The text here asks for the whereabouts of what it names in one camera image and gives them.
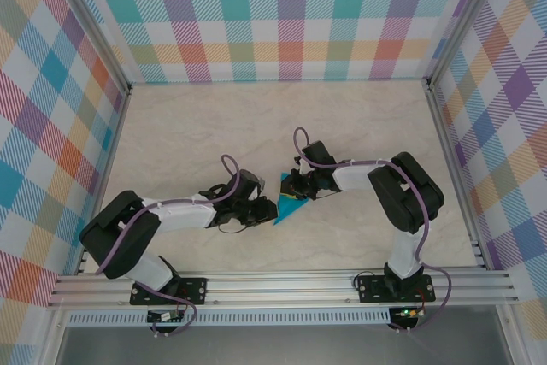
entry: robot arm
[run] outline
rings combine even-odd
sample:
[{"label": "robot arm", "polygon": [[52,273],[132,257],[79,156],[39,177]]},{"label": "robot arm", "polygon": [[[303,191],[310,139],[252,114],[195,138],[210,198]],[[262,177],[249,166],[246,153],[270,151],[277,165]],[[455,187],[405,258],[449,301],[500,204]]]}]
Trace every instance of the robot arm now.
[{"label": "robot arm", "polygon": [[[82,231],[80,242],[93,259],[102,265],[125,230],[125,224],[141,209],[157,203],[132,224],[117,251],[104,268],[110,278],[126,276],[139,284],[165,295],[176,295],[179,277],[159,256],[146,251],[158,233],[187,228],[209,228],[237,219],[252,227],[277,217],[274,203],[261,196],[264,181],[247,170],[239,172],[238,186],[234,174],[227,184],[219,184],[190,197],[187,203],[162,204],[161,201],[140,198],[134,191],[124,191],[110,202]],[[233,189],[233,194],[214,203]]]},{"label": "robot arm", "polygon": [[[303,150],[308,160],[320,165],[337,164],[321,141],[308,144]],[[420,204],[403,177],[393,168],[372,163],[336,168],[309,166],[301,157],[295,162],[299,169],[281,182],[281,194],[296,199],[317,198],[319,190],[334,192],[374,189],[396,233],[391,256],[384,266],[384,284],[393,297],[400,297],[415,289],[423,272],[416,251],[424,236],[424,218]],[[406,152],[391,159],[412,180],[420,193],[428,213],[429,221],[434,220],[444,204],[444,196],[438,186],[427,175],[418,162]]]}]

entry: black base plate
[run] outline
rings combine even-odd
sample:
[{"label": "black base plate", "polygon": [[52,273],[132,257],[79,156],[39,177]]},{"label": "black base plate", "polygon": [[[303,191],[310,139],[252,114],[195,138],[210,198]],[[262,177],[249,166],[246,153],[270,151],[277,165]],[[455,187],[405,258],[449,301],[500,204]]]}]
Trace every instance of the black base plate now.
[{"label": "black base plate", "polygon": [[[169,295],[187,299],[195,305],[203,305],[206,293],[206,278],[180,278],[177,291],[174,294],[170,292]],[[150,294],[137,283],[133,284],[129,303],[131,305],[176,305],[176,302],[170,299]]]},{"label": "black base plate", "polygon": [[417,290],[423,293],[426,303],[432,303],[436,299],[435,290],[427,290],[427,286],[433,286],[429,275],[421,275],[413,289],[399,298],[393,297],[385,286],[384,275],[361,275],[355,282],[360,303],[421,303],[421,295]]}]

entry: blue triangular object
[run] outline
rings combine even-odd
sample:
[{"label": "blue triangular object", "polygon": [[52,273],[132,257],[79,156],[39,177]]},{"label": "blue triangular object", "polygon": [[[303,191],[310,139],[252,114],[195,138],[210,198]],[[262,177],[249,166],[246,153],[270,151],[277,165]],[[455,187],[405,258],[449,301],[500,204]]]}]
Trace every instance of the blue triangular object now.
[{"label": "blue triangular object", "polygon": [[[288,173],[281,173],[281,181],[289,175]],[[289,198],[287,196],[284,196],[282,194],[279,195],[279,200],[277,201],[277,213],[279,217],[275,220],[273,223],[279,224],[282,222],[285,218],[287,218],[289,215],[294,213],[297,209],[302,207],[304,204],[308,202],[308,198],[305,200],[296,200],[295,198]]]}]

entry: metal extrusion bar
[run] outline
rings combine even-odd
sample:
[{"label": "metal extrusion bar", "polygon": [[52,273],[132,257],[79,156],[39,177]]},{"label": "metal extrusion bar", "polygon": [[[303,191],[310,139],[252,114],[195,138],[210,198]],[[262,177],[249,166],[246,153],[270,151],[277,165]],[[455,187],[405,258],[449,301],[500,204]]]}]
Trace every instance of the metal extrusion bar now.
[{"label": "metal extrusion bar", "polygon": [[93,17],[93,14],[89,10],[85,0],[67,0],[70,9],[74,12],[79,20],[80,25],[84,29],[85,34],[90,38],[91,42],[97,49],[98,55],[103,60],[106,68],[113,76],[118,87],[120,87],[127,94],[129,93],[129,79],[123,73],[118,59],[114,55],[114,52],[110,48],[109,43],[101,32],[97,21]]},{"label": "metal extrusion bar", "polygon": [[[114,132],[114,137],[112,138],[112,146],[110,147],[109,156],[106,160],[104,171],[103,171],[103,174],[101,175],[101,179],[99,181],[99,185],[97,188],[97,196],[95,198],[95,204],[93,205],[93,211],[91,212],[93,216],[99,213],[103,205],[104,193],[106,192],[106,186],[109,182],[110,172],[112,171],[112,166],[114,164],[115,153],[118,148],[118,143],[120,142],[121,130],[123,129],[123,124],[126,121],[126,115],[127,115],[127,110],[129,109],[129,102],[131,101],[131,95],[132,95],[131,91],[129,91],[129,93],[123,97],[123,101],[121,102],[120,119],[118,120],[118,124]],[[85,250],[84,250],[84,247],[82,246],[81,256],[77,260],[76,266],[73,267],[72,269],[72,272],[74,272],[75,274],[76,272],[83,273],[83,270],[81,270],[81,267],[82,267],[81,263],[84,257],[84,253],[85,253]]]},{"label": "metal extrusion bar", "polygon": [[542,363],[544,358],[534,358],[534,349],[529,350],[526,343],[530,344],[531,338],[525,338],[528,331],[528,325],[519,323],[519,317],[522,320],[522,315],[519,315],[516,310],[520,309],[520,305],[498,305],[497,315],[499,322],[507,342],[507,346],[514,363],[519,365],[533,365]]},{"label": "metal extrusion bar", "polygon": [[43,326],[37,328],[36,352],[38,354],[35,357],[35,364],[51,365],[56,363],[69,316],[70,313],[67,311],[46,313]]},{"label": "metal extrusion bar", "polygon": [[444,72],[452,62],[452,59],[456,55],[463,39],[468,33],[469,28],[473,25],[475,18],[479,15],[480,10],[485,4],[486,0],[468,0],[467,6],[462,12],[460,20],[457,22],[456,28],[450,38],[448,39],[446,46],[441,52],[441,56],[438,59],[437,66],[433,69],[431,75],[431,83],[436,85]]},{"label": "metal extrusion bar", "polygon": [[469,237],[472,239],[473,252],[477,258],[477,265],[486,266],[487,268],[493,268],[493,263],[488,249],[482,250],[480,244],[486,244],[482,232],[479,229],[479,222],[477,221],[476,214],[473,210],[473,203],[469,196],[463,178],[462,169],[459,166],[456,152],[454,147],[450,143],[449,135],[444,126],[443,111],[438,103],[437,93],[430,88],[427,82],[423,81],[424,90],[426,91],[426,100],[431,111],[433,123],[437,130],[438,139],[441,143],[441,147],[444,153],[444,159],[449,169],[450,178],[452,179],[452,185],[456,191],[456,197],[460,204],[460,210],[462,211],[463,220],[465,221],[466,228],[468,229]]},{"label": "metal extrusion bar", "polygon": [[[448,268],[453,282],[450,305],[495,305],[518,302],[509,275],[483,268]],[[358,271],[307,271],[277,273],[181,273],[209,279],[204,307],[207,309],[395,307],[403,303],[359,304],[351,281]],[[447,292],[446,278],[432,276],[440,305]],[[103,276],[62,276],[50,300],[52,309],[142,309],[129,305],[132,282]]]}]

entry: marble floor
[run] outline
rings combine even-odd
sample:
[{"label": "marble floor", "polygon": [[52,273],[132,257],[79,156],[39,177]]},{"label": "marble floor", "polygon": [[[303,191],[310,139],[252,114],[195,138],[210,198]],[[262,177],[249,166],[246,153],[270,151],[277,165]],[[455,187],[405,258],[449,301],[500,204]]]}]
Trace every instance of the marble floor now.
[{"label": "marble floor", "polygon": [[[227,182],[223,153],[263,177],[265,194],[277,202],[280,174],[294,166],[297,126],[312,141],[322,140],[338,161],[410,152],[446,199],[423,260],[475,264],[419,81],[137,86],[103,204],[127,189],[141,197],[185,197]],[[149,250],[179,270],[379,268],[393,233],[373,191],[348,191],[309,202],[276,226],[237,235],[216,228],[164,233]],[[93,269],[88,263],[86,271]]]}]

